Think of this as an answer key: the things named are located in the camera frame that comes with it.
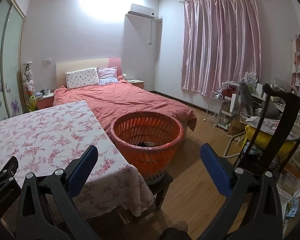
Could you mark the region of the floral pink white tablecloth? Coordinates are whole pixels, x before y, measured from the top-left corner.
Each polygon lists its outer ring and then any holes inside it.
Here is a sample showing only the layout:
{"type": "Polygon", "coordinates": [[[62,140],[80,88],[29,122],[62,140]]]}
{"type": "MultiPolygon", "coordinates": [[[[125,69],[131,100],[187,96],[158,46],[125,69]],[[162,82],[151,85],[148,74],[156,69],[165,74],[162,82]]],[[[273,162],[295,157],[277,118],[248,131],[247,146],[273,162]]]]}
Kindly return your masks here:
{"type": "Polygon", "coordinates": [[[98,160],[74,203],[85,219],[121,206],[135,216],[151,206],[153,194],[136,167],[110,140],[85,101],[50,107],[0,121],[0,170],[14,156],[19,185],[33,172],[50,175],[66,168],[89,146],[98,160]]]}

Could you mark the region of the yellow cushion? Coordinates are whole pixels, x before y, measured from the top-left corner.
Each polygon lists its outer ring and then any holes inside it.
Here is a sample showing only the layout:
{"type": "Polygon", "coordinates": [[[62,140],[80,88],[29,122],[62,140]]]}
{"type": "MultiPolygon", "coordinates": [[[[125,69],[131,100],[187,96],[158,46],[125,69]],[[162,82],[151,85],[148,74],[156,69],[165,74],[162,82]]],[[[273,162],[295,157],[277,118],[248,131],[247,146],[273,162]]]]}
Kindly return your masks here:
{"type": "MultiPolygon", "coordinates": [[[[256,129],[251,127],[250,125],[245,126],[245,133],[247,140],[252,141],[253,135],[255,133],[256,129]]],[[[266,146],[270,142],[272,136],[268,133],[265,133],[263,131],[260,131],[257,135],[257,138],[254,142],[254,144],[259,147],[261,150],[265,150],[266,146]]],[[[277,156],[279,158],[285,159],[287,155],[289,155],[290,151],[293,149],[296,141],[285,141],[285,143],[280,148],[279,152],[277,153],[277,156]]]]}

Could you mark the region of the wooden stool under basket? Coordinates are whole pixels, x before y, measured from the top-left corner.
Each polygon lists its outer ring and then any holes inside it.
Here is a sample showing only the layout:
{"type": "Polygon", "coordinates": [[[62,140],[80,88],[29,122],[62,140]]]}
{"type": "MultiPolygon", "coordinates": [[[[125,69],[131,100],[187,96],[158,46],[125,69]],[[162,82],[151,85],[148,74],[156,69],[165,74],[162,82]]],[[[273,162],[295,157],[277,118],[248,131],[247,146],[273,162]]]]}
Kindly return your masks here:
{"type": "Polygon", "coordinates": [[[160,210],[166,197],[166,193],[168,192],[169,186],[172,182],[173,177],[166,172],[159,182],[149,186],[149,189],[153,193],[154,200],[152,205],[143,211],[139,217],[132,215],[129,210],[125,210],[123,207],[119,206],[116,210],[121,216],[122,220],[124,222],[136,224],[148,215],[160,210]]]}

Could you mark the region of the bed with coral duvet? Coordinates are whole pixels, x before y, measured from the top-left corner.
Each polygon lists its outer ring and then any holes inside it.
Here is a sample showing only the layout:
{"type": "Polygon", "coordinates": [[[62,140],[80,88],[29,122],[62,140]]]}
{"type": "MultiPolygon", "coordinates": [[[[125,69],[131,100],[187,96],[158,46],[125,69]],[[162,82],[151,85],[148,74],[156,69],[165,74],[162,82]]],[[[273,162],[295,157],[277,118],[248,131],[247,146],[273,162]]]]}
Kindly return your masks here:
{"type": "Polygon", "coordinates": [[[197,124],[197,117],[188,106],[136,87],[124,79],[117,83],[76,89],[62,86],[54,91],[54,106],[77,101],[87,102],[106,133],[110,133],[110,125],[116,118],[136,111],[154,111],[172,116],[192,131],[197,124]]]}

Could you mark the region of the left pink nightstand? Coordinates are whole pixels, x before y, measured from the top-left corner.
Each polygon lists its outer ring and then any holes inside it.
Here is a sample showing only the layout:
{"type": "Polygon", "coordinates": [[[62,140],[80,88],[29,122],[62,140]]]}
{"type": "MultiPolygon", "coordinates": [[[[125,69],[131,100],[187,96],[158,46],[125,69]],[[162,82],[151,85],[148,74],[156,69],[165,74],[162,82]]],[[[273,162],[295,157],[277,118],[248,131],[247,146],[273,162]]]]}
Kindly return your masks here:
{"type": "Polygon", "coordinates": [[[42,98],[37,99],[37,108],[38,109],[46,109],[53,106],[54,102],[54,93],[51,92],[42,98]]]}

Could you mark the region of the orange plastic laundry basket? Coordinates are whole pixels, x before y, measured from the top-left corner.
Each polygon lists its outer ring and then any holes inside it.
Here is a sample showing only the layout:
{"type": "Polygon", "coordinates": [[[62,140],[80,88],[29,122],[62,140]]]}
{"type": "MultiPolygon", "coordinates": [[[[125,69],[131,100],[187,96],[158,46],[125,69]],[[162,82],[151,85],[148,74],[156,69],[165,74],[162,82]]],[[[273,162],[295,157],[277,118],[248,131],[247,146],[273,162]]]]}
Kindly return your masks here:
{"type": "Polygon", "coordinates": [[[183,137],[181,123],[158,112],[130,112],[110,126],[111,140],[148,185],[162,180],[183,137]]]}

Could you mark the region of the black wooden chair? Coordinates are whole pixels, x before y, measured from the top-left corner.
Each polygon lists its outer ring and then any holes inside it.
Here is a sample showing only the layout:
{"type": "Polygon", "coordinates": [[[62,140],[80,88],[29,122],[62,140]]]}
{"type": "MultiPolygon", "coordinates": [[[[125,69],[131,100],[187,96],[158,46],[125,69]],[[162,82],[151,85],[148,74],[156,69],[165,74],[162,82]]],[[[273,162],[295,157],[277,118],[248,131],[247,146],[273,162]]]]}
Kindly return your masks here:
{"type": "Polygon", "coordinates": [[[274,90],[269,84],[263,84],[263,91],[266,93],[266,100],[262,108],[260,120],[258,126],[253,135],[252,140],[249,142],[248,148],[246,150],[241,150],[238,159],[236,160],[234,167],[242,168],[255,175],[261,175],[266,172],[270,167],[272,161],[278,154],[280,148],[283,146],[284,142],[289,136],[289,133],[294,127],[295,120],[300,112],[300,97],[291,92],[283,92],[281,90],[274,90]],[[279,124],[272,135],[269,143],[267,144],[265,150],[263,151],[260,158],[255,159],[251,154],[250,150],[261,130],[262,124],[266,116],[267,108],[269,106],[270,98],[272,96],[277,96],[285,102],[285,108],[279,124]]]}

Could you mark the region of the striped pink pillow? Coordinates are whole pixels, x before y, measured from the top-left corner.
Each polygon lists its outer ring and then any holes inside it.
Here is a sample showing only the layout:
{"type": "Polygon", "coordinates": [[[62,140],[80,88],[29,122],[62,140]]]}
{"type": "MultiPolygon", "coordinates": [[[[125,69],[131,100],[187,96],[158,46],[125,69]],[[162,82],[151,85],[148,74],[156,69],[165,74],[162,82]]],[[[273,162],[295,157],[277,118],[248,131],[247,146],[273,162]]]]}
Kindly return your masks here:
{"type": "Polygon", "coordinates": [[[117,66],[110,68],[97,67],[98,80],[100,85],[117,83],[117,66]]]}

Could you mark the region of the beige pink headboard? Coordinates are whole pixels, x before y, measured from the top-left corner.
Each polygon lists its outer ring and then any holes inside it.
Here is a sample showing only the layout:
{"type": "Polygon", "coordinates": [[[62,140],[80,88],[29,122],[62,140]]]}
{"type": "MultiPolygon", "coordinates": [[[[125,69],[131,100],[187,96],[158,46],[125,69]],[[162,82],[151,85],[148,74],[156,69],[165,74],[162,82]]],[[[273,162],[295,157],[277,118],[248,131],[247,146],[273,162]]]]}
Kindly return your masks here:
{"type": "Polygon", "coordinates": [[[57,88],[61,86],[66,86],[65,74],[67,72],[73,72],[77,70],[96,68],[96,67],[101,67],[101,68],[117,67],[118,76],[122,75],[121,59],[119,57],[83,59],[83,60],[61,62],[56,64],[57,88]]]}

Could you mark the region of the hanging plush toy stack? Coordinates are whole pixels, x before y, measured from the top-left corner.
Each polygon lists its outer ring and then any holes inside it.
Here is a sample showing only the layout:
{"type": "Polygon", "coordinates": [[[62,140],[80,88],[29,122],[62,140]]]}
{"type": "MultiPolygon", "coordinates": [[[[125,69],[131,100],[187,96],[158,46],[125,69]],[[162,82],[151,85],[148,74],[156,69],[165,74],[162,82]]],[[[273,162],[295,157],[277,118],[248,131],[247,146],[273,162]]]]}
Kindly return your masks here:
{"type": "Polygon", "coordinates": [[[21,80],[24,89],[26,107],[29,112],[37,110],[36,93],[31,70],[32,61],[24,63],[21,67],[21,80]]]}

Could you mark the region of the right nightstand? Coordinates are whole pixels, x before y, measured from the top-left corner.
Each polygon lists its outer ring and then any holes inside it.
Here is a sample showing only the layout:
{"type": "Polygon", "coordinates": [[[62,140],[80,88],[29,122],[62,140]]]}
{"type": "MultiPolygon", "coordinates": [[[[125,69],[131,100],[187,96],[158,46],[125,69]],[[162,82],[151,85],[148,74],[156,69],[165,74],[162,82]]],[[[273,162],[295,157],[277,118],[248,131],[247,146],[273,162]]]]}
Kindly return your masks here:
{"type": "Polygon", "coordinates": [[[145,85],[144,85],[144,81],[142,80],[138,80],[138,79],[131,79],[131,80],[127,80],[128,83],[136,86],[136,87],[139,87],[141,89],[144,89],[145,85]]]}

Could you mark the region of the pink striped curtain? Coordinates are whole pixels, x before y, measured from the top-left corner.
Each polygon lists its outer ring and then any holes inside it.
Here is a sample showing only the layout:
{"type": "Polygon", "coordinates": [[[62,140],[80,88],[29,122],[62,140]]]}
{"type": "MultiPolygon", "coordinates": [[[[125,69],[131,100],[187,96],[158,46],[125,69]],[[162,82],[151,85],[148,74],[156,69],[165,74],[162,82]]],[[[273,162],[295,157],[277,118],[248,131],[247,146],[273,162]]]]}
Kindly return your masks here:
{"type": "Polygon", "coordinates": [[[208,96],[225,81],[261,74],[256,0],[185,0],[181,88],[208,96]]]}

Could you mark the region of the sliding floral wardrobe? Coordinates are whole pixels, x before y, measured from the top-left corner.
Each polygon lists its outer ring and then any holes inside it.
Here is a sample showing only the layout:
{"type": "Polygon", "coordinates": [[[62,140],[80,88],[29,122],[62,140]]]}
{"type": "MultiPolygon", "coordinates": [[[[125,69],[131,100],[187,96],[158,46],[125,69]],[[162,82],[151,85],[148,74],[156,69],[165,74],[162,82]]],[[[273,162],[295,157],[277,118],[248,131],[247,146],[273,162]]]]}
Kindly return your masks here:
{"type": "Polygon", "coordinates": [[[26,112],[20,73],[24,15],[12,0],[0,3],[0,121],[26,112]]]}

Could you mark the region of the white wall socket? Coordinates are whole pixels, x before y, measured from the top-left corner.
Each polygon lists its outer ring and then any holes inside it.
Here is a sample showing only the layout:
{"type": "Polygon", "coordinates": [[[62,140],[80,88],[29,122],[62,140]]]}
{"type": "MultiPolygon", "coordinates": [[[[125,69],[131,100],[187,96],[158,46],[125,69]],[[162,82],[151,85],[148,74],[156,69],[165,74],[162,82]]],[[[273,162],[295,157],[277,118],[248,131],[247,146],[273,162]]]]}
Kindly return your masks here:
{"type": "Polygon", "coordinates": [[[51,63],[51,59],[45,59],[44,61],[43,61],[43,64],[50,64],[51,63]]]}

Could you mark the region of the white wall air conditioner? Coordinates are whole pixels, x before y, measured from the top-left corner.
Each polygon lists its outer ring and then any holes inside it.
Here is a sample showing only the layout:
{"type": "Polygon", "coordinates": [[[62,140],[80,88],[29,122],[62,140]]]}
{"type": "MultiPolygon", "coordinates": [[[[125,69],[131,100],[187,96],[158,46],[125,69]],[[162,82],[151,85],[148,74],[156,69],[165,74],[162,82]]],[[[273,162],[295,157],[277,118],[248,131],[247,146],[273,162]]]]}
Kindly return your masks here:
{"type": "Polygon", "coordinates": [[[154,9],[138,4],[131,4],[128,14],[148,18],[151,20],[155,19],[154,9]]]}

